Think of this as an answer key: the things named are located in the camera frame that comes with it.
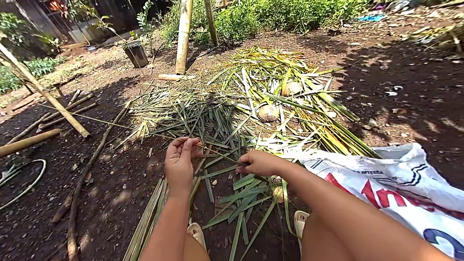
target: pile of palm leaves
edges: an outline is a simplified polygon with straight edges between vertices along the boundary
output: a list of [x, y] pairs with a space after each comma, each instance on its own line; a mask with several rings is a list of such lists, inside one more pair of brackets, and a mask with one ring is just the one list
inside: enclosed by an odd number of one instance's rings
[[456, 48], [457, 52], [462, 52], [462, 41], [464, 41], [464, 21], [452, 26], [441, 26], [436, 28], [426, 26], [410, 33], [405, 39], [413, 39], [415, 42], [428, 45], [428, 48]]
[[[332, 77], [326, 74], [342, 68], [318, 72], [319, 68], [306, 64], [300, 53], [257, 47], [238, 51], [224, 61], [224, 67], [207, 86], [200, 88], [181, 91], [145, 84], [149, 90], [131, 104], [129, 111], [139, 127], [121, 144], [134, 135], [142, 142], [149, 137], [161, 136], [162, 145], [158, 146], [157, 153], [164, 150], [172, 139], [182, 136], [201, 138], [206, 150], [194, 170], [194, 184], [198, 188], [203, 180], [209, 200], [218, 208], [203, 228], [237, 220], [229, 258], [232, 261], [239, 238], [242, 237], [247, 245], [241, 256], [243, 259], [277, 202], [284, 203], [287, 227], [293, 234], [287, 183], [279, 177], [235, 176], [236, 164], [210, 171], [215, 163], [236, 161], [245, 147], [268, 151], [293, 161], [301, 157], [302, 152], [311, 149], [344, 155], [378, 156], [336, 120], [336, 117], [352, 121], [359, 119], [330, 95], [338, 95], [339, 91], [329, 91]], [[282, 89], [285, 90], [292, 82], [298, 82], [302, 86], [301, 91], [289, 97], [282, 96]], [[264, 123], [260, 120], [258, 112], [265, 105], [278, 108], [277, 121]], [[235, 180], [235, 194], [215, 200], [210, 178], [221, 174]], [[160, 188], [161, 185], [154, 195], [162, 191]], [[275, 191], [280, 191], [277, 194], [282, 200], [273, 196]], [[138, 236], [134, 236], [129, 247], [129, 257], [135, 258], [131, 260], [137, 260], [149, 235], [147, 231], [151, 231], [148, 228], [156, 224], [155, 209], [157, 215], [161, 211], [162, 197], [154, 197], [147, 206], [148, 213], [142, 216], [140, 228], [137, 227]], [[253, 208], [268, 200], [271, 201], [270, 207], [250, 239], [247, 221]]]

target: coconut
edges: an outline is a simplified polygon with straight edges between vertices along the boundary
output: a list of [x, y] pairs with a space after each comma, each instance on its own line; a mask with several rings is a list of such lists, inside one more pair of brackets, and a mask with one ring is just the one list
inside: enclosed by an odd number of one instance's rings
[[262, 122], [273, 122], [279, 117], [279, 110], [272, 105], [264, 105], [259, 109], [258, 117]]
[[303, 86], [299, 82], [289, 82], [282, 88], [282, 96], [288, 97], [295, 95], [303, 90]]
[[276, 199], [277, 203], [284, 202], [284, 190], [281, 186], [277, 186], [274, 189], [274, 198]]

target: green plant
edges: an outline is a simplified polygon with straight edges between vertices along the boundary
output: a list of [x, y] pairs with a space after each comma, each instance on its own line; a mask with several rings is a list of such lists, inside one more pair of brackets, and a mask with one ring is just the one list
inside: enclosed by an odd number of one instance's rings
[[[215, 11], [218, 36], [241, 41], [258, 30], [285, 30], [307, 33], [320, 26], [338, 23], [360, 14], [367, 0], [241, 0]], [[191, 38], [197, 43], [209, 41], [203, 0], [193, 0]], [[168, 43], [176, 40], [180, 18], [180, 2], [159, 19], [161, 37]]]
[[55, 67], [66, 61], [66, 57], [50, 58], [45, 57], [43, 59], [33, 59], [31, 61], [25, 61], [25, 65], [31, 71], [35, 77], [51, 73], [55, 70]]
[[155, 26], [148, 22], [148, 11], [153, 6], [153, 2], [148, 0], [143, 5], [143, 11], [137, 14], [137, 21], [139, 23], [140, 29], [142, 29], [143, 33], [146, 34], [148, 37], [148, 42], [150, 44], [151, 53], [153, 54], [153, 30]]
[[27, 23], [12, 13], [0, 13], [0, 32], [16, 46], [28, 46], [24, 33], [29, 30]]
[[40, 41], [50, 45], [50, 46], [53, 46], [53, 48], [55, 48], [57, 50], [57, 52], [62, 52], [63, 50], [61, 50], [61, 48], [59, 47], [60, 45], [60, 41], [58, 38], [54, 38], [53, 36], [51, 35], [40, 35], [40, 34], [33, 34], [33, 36], [37, 37], [37, 39], [39, 39]]
[[10, 70], [0, 65], [0, 93], [19, 89], [21, 81]]

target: leg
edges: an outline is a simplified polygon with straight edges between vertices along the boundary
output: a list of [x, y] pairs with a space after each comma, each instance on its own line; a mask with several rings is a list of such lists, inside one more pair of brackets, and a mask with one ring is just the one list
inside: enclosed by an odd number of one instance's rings
[[302, 261], [352, 261], [345, 246], [315, 214], [309, 215], [301, 239]]
[[185, 238], [184, 261], [209, 261], [205, 248], [189, 233], [186, 234]]

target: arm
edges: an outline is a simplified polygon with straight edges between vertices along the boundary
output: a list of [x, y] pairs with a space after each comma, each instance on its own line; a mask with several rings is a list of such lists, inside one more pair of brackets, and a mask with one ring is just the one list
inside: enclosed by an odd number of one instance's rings
[[183, 260], [193, 179], [191, 158], [202, 154], [196, 144], [201, 145], [200, 139], [182, 137], [168, 146], [165, 169], [169, 196], [140, 261]]
[[240, 158], [237, 171], [281, 176], [311, 206], [358, 261], [450, 261], [440, 250], [375, 207], [301, 166], [263, 151]]

